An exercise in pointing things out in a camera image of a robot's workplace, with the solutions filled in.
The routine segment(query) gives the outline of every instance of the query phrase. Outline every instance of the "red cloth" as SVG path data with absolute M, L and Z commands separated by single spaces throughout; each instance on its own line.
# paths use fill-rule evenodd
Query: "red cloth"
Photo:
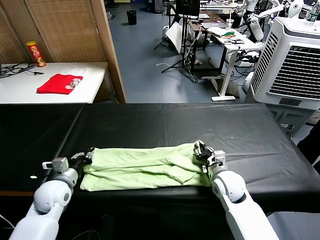
M 83 78 L 83 76 L 56 74 L 39 87 L 36 92 L 38 94 L 69 94 Z

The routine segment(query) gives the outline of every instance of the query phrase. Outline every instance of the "plastic bottle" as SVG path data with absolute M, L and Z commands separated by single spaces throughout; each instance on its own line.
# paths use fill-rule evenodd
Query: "plastic bottle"
M 313 25 L 317 20 L 319 13 L 320 13 L 320 0 L 318 0 L 317 3 L 311 9 L 309 16 L 307 16 L 306 18 L 306 24 L 310 26 Z

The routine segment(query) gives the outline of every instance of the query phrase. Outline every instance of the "vent grille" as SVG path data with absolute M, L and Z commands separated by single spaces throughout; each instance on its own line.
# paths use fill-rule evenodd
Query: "vent grille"
M 271 94 L 320 99 L 320 49 L 292 46 L 269 90 Z
M 266 45 L 264 47 L 263 54 L 260 57 L 259 65 L 253 75 L 251 86 L 253 89 L 253 94 L 257 92 L 257 89 L 261 83 L 261 80 L 267 70 L 267 66 L 270 62 L 270 59 L 272 57 L 272 54 L 274 53 L 274 50 L 276 49 L 278 43 L 277 36 L 272 32 L 270 33 L 270 36 L 266 42 Z

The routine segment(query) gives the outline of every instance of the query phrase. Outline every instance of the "pringles can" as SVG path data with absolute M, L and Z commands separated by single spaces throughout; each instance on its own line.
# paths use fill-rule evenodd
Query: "pringles can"
M 35 41 L 29 41 L 26 43 L 26 45 L 30 49 L 38 67 L 44 67 L 47 65 Z

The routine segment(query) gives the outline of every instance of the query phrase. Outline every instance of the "air conditioner unit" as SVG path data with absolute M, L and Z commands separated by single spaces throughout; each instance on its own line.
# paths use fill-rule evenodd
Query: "air conditioner unit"
M 267 104 L 289 133 L 320 108 L 320 21 L 305 22 L 275 19 L 245 100 Z

